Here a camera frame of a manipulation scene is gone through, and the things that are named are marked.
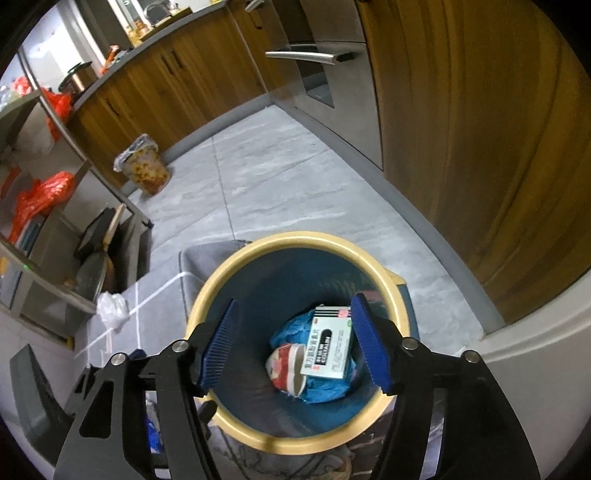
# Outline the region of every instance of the kitchen counter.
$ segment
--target kitchen counter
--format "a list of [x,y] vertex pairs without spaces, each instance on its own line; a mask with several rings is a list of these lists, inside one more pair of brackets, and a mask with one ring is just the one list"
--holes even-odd
[[198,18],[204,17],[205,15],[209,15],[212,12],[220,10],[225,6],[226,0],[222,0],[221,2],[218,2],[216,4],[209,5],[208,7],[205,7],[184,18],[181,18],[180,20],[177,20],[173,24],[169,25],[166,28],[163,28],[161,31],[152,35],[150,38],[142,42],[142,44],[139,47],[136,47],[133,50],[131,50],[127,55],[125,55],[125,57],[123,57],[122,60],[115,63],[109,70],[107,70],[107,72],[102,77],[100,77],[96,82],[94,82],[88,88],[88,90],[86,90],[80,96],[80,98],[78,98],[78,100],[74,103],[72,111],[76,112],[84,104],[86,100],[88,100],[105,82],[107,82],[116,72],[122,69],[130,60],[133,60],[138,55],[148,50],[151,46],[158,43],[160,40],[167,37],[171,33],[177,31],[178,29],[183,28],[185,25],[197,20]]
[[155,33],[74,104],[67,126],[115,186],[113,161],[142,134],[164,152],[194,131],[265,94],[226,2]]

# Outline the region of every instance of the oven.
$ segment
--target oven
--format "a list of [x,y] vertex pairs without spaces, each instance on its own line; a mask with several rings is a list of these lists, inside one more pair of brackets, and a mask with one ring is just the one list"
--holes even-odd
[[258,11],[273,46],[265,54],[284,63],[289,80],[277,96],[382,168],[374,79],[355,2],[265,0]]

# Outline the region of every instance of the blue trash bag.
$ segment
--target blue trash bag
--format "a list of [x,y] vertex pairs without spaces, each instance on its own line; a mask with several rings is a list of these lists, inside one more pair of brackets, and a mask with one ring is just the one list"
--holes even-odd
[[[269,340],[272,349],[275,350],[286,343],[307,344],[313,319],[314,310],[291,319],[281,329],[277,330]],[[308,376],[306,378],[306,388],[299,398],[310,404],[325,403],[343,398],[351,388],[351,383],[355,377],[355,369],[355,361],[350,358],[345,369],[345,376],[341,380]]]

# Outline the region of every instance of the cabinet handle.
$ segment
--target cabinet handle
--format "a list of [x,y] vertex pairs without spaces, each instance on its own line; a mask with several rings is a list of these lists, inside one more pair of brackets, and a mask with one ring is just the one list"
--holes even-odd
[[171,75],[174,75],[174,72],[173,72],[172,68],[170,67],[170,65],[166,61],[166,57],[164,55],[160,55],[160,58],[164,62],[164,65],[166,66],[166,69],[168,70],[168,73],[171,74]]
[[265,56],[270,59],[313,61],[327,65],[337,65],[355,58],[355,54],[350,51],[343,53],[322,53],[319,51],[272,50],[266,51]]
[[117,110],[115,110],[115,108],[113,108],[113,105],[111,105],[111,101],[107,98],[105,99],[107,105],[109,106],[109,108],[111,109],[111,111],[115,114],[115,116],[119,116],[119,114],[117,113]]
[[255,8],[260,7],[263,3],[265,3],[265,0],[252,0],[252,2],[248,2],[244,11],[247,13],[252,12]]
[[183,62],[182,62],[182,61],[181,61],[181,59],[178,57],[178,53],[177,53],[177,51],[176,51],[176,50],[173,48],[173,49],[170,51],[170,53],[172,53],[172,54],[173,54],[173,57],[174,57],[174,59],[177,61],[177,65],[178,65],[178,67],[184,70],[184,65],[183,65]]
[[249,17],[251,17],[251,22],[252,25],[257,29],[257,30],[262,30],[262,25],[257,25],[255,23],[255,19],[252,17],[252,14],[248,15]]

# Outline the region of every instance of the gray countertop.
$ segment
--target gray countertop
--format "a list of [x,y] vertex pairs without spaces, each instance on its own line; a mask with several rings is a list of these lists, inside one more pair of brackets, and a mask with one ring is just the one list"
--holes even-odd
[[120,70],[121,68],[123,68],[124,65],[127,64],[127,62],[129,62],[130,60],[133,60],[138,55],[140,55],[144,50],[147,50],[152,45],[154,45],[155,43],[159,42],[164,37],[166,37],[167,35],[170,35],[172,32],[178,30],[179,28],[182,28],[185,25],[191,23],[192,21],[197,20],[198,18],[204,17],[207,14],[210,14],[212,12],[215,12],[217,10],[220,10],[220,9],[222,9],[225,6],[226,6],[226,0],[222,0],[219,3],[213,4],[213,5],[209,5],[208,7],[202,8],[201,10],[199,10],[197,12],[194,12],[194,13],[192,13],[192,14],[190,14],[190,15],[188,15],[188,16],[180,19],[180,20],[177,20],[172,25],[169,25],[168,27],[166,27],[166,28],[162,29],[161,31],[159,31],[158,33],[154,34],[148,40],[144,41],[139,47],[134,48],[127,55],[125,55],[125,57],[123,57],[122,60],[120,60],[117,63],[115,63],[102,77],[100,77],[96,82],[94,82],[88,88],[88,90],[86,90],[80,96],[80,98],[78,98],[78,100],[76,101],[76,103],[74,103],[74,106],[72,107],[72,111],[73,112],[76,112],[84,104],[84,102],[87,101],[118,70]]

